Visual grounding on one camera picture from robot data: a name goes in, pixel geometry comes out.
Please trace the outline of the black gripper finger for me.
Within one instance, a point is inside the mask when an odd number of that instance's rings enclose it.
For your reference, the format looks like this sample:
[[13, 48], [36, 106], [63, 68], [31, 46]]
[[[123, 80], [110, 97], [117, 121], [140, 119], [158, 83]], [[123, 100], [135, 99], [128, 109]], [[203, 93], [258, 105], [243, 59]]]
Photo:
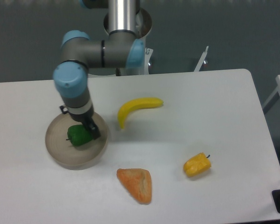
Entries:
[[92, 138], [94, 140], [98, 139], [101, 134], [99, 131], [98, 126], [95, 124], [94, 120], [92, 118], [90, 119], [86, 119], [83, 122], [83, 126], [85, 127], [85, 129], [90, 133], [90, 135], [92, 136]]

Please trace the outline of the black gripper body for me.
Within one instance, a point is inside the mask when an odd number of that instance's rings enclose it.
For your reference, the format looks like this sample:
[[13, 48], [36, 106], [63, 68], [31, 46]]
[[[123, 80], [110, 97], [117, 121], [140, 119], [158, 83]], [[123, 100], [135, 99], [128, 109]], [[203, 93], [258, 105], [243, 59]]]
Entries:
[[60, 108], [62, 114], [68, 113], [74, 121], [80, 122], [83, 125], [85, 125], [86, 127], [92, 126], [94, 124], [94, 121], [92, 118], [92, 116], [94, 114], [93, 106], [91, 106], [89, 109], [87, 109], [86, 112], [79, 112], [79, 113], [71, 112], [66, 107], [66, 105], [62, 105], [59, 108]]

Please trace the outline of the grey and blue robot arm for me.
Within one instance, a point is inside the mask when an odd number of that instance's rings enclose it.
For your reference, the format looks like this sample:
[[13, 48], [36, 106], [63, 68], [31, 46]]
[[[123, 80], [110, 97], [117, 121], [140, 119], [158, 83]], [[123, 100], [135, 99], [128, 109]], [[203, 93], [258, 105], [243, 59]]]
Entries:
[[138, 0], [82, 0], [88, 8], [108, 9], [108, 40], [91, 41], [82, 31], [63, 36], [61, 62], [53, 72], [56, 90], [67, 112], [80, 122], [93, 139], [100, 130], [93, 120], [94, 108], [88, 89], [90, 68], [139, 68], [144, 63], [145, 45], [137, 37]]

